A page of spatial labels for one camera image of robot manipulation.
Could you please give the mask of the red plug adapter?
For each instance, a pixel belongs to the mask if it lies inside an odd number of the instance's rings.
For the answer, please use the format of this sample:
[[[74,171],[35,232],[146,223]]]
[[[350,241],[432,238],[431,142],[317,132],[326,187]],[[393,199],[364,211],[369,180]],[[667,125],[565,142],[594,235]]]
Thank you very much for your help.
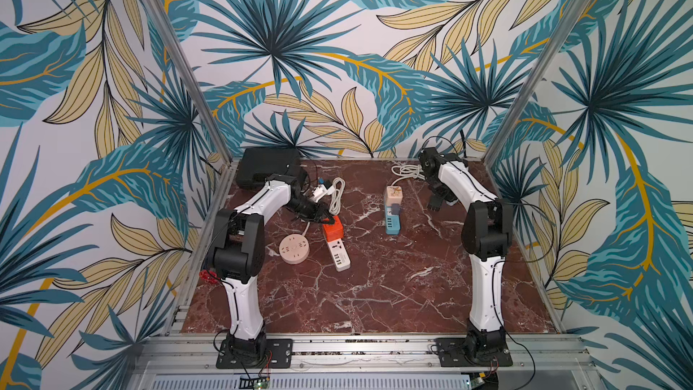
[[[341,240],[344,237],[344,228],[337,215],[333,217],[332,223],[322,224],[322,229],[324,238],[328,243]]]

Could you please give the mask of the round pink power socket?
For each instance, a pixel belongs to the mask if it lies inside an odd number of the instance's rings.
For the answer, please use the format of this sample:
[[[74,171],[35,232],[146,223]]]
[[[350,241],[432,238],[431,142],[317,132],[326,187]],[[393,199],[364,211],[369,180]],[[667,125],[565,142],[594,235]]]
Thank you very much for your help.
[[[303,263],[310,254],[310,244],[302,234],[290,234],[279,245],[280,256],[289,265]]]

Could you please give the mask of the teal power strip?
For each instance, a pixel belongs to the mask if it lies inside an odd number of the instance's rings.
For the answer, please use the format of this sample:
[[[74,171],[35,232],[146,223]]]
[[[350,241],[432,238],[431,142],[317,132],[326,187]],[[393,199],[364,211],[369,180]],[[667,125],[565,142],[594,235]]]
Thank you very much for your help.
[[[393,216],[390,207],[385,206],[385,232],[390,236],[397,236],[401,232],[400,215]]]

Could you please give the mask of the white power strip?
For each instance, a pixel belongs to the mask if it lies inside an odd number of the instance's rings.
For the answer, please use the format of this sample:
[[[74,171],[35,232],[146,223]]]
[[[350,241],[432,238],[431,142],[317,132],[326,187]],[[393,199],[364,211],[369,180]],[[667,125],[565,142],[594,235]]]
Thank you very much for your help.
[[[348,251],[345,247],[343,239],[339,238],[333,241],[329,241],[327,245],[328,251],[330,251],[330,255],[335,265],[335,269],[338,272],[343,272],[350,269],[351,259],[348,255]]]

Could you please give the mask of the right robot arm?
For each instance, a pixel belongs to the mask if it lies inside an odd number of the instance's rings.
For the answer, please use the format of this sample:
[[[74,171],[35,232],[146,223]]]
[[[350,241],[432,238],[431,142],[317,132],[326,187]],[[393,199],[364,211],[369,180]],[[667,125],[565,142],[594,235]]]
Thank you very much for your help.
[[[513,243],[513,209],[481,184],[460,157],[426,147],[418,160],[432,192],[429,208],[437,211],[444,202],[459,202],[466,211],[461,245],[471,263],[472,306],[464,337],[434,342],[440,366],[510,367],[501,293],[505,258]]]

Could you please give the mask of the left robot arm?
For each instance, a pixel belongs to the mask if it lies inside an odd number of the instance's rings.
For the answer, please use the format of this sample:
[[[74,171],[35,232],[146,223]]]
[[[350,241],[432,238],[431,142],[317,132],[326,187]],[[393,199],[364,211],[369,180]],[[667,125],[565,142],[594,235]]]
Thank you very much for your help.
[[[272,353],[257,287],[265,263],[265,225],[283,208],[310,224],[332,225],[335,215],[322,199],[335,190],[335,182],[324,180],[307,194],[298,177],[273,174],[247,202],[216,216],[202,269],[224,287],[230,312],[218,368],[260,368]]]

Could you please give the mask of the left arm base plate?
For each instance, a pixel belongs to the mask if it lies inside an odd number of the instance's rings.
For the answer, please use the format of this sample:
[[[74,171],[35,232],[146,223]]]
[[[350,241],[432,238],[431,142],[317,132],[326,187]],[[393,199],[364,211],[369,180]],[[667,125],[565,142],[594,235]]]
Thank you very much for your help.
[[[218,350],[217,369],[288,369],[292,364],[293,340],[226,338]]]

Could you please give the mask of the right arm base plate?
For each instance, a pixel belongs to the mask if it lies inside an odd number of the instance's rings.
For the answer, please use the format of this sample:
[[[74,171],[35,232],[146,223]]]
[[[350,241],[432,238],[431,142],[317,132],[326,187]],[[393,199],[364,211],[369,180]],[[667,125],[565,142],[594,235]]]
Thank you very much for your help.
[[[508,368],[514,364],[505,344],[487,344],[468,338],[435,339],[433,351],[442,368]]]

